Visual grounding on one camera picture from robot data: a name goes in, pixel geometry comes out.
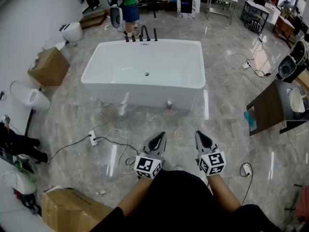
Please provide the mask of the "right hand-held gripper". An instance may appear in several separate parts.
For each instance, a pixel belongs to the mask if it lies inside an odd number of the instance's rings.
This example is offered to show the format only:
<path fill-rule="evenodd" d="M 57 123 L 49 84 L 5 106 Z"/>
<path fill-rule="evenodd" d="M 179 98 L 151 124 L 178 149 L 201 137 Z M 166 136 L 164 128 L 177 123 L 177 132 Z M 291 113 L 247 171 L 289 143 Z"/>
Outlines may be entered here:
<path fill-rule="evenodd" d="M 198 150 L 197 165 L 206 176 L 220 174 L 226 166 L 225 153 L 220 150 L 217 141 L 200 130 L 195 133 Z"/>

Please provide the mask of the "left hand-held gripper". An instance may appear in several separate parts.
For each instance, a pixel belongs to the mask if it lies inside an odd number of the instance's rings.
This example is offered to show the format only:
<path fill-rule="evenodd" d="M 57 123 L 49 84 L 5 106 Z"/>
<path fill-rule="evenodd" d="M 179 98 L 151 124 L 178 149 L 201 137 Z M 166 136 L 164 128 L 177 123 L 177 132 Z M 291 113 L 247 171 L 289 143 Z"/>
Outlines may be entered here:
<path fill-rule="evenodd" d="M 138 177 L 154 179 L 162 170 L 166 143 L 167 134 L 164 131 L 145 140 L 143 150 L 136 156 L 134 163 L 134 171 Z"/>

